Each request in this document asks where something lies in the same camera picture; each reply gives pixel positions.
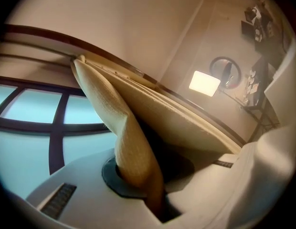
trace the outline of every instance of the beige curtain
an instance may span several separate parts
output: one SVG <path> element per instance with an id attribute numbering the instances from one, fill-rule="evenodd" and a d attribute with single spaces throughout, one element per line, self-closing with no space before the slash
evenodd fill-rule
<path id="1" fill-rule="evenodd" d="M 100 118 L 117 135 L 115 155 L 122 177 L 146 191 L 146 204 L 154 213 L 161 207 L 162 173 L 134 114 L 169 144 L 220 153 L 236 150 L 235 143 L 193 112 L 118 72 L 88 63 L 84 56 L 74 60 L 72 70 Z"/>

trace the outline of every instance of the wall light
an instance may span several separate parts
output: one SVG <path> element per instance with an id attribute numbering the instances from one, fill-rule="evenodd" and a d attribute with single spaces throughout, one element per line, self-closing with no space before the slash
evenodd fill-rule
<path id="1" fill-rule="evenodd" d="M 219 84 L 219 79 L 200 71 L 195 71 L 190 83 L 190 89 L 213 97 Z"/>

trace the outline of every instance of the light fixture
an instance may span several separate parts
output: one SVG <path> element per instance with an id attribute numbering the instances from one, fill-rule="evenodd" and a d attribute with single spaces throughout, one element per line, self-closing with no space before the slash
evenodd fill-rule
<path id="1" fill-rule="evenodd" d="M 190 89 L 213 97 L 219 84 L 219 79 L 203 72 L 195 71 L 190 83 Z"/>

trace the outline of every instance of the window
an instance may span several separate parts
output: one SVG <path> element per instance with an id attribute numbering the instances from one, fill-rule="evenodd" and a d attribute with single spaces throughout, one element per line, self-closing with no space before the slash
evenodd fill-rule
<path id="1" fill-rule="evenodd" d="M 0 181 L 26 198 L 49 175 L 114 148 L 81 89 L 0 79 Z"/>

